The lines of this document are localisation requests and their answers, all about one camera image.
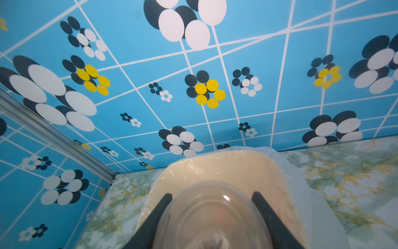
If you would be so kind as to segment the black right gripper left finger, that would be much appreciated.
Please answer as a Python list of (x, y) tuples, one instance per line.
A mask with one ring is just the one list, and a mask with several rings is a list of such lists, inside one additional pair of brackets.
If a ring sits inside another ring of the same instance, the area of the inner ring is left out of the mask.
[(172, 200), (172, 194), (165, 194), (123, 249), (152, 249), (160, 219)]

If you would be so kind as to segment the clear jar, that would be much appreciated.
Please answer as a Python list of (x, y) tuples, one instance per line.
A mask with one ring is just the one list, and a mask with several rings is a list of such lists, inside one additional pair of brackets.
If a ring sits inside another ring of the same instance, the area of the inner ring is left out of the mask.
[(173, 198), (160, 219), (154, 249), (271, 249), (253, 202), (218, 181), (194, 184)]

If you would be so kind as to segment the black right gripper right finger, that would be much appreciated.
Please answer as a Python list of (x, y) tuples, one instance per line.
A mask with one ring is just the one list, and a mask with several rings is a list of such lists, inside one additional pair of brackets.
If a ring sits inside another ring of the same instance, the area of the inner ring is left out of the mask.
[(304, 249), (260, 192), (254, 192), (251, 200), (267, 225), (274, 249)]

